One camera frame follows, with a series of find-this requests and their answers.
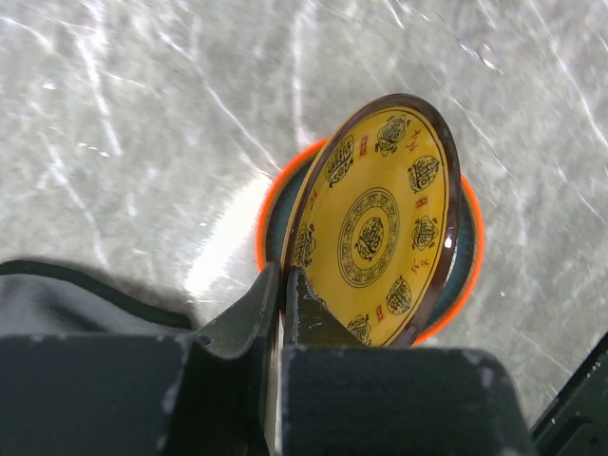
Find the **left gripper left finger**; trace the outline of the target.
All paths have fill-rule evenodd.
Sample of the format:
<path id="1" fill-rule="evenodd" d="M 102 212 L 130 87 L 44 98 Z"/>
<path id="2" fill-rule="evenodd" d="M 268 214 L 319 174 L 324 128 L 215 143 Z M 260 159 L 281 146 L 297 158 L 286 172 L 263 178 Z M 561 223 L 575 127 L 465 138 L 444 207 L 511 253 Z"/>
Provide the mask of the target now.
<path id="1" fill-rule="evenodd" d="M 201 328 L 1 334 L 5 455 L 271 455 L 280 271 Z"/>

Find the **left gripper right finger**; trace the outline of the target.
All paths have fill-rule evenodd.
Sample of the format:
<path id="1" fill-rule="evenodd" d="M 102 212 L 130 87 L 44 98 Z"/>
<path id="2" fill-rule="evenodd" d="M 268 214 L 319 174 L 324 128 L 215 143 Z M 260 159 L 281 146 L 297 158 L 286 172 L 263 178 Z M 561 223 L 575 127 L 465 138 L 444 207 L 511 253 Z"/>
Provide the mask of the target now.
<path id="1" fill-rule="evenodd" d="M 532 455 L 501 362 L 461 348 L 370 348 L 286 281 L 282 450 L 287 455 Z"/>

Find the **yellow patterned plate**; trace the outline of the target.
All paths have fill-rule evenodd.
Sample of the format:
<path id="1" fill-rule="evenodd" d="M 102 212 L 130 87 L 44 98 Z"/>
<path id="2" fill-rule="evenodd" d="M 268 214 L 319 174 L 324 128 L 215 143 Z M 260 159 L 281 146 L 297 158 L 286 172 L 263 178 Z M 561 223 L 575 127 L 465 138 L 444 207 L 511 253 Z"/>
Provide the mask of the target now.
<path id="1" fill-rule="evenodd" d="M 407 347 L 447 281 L 460 228 L 461 170 L 428 101 L 384 95 L 316 153 L 291 211 L 283 269 L 301 269 L 360 343 Z"/>

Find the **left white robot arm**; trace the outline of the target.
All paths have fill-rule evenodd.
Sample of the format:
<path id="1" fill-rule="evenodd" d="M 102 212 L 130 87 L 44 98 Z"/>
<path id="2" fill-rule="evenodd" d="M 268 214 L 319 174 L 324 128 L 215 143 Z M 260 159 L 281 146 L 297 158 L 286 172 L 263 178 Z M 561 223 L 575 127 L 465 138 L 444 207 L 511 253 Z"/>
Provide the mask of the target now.
<path id="1" fill-rule="evenodd" d="M 89 275 L 1 267 L 5 455 L 603 455 L 600 342 L 529 427 L 486 351 L 367 348 L 267 265 L 200 329 Z"/>

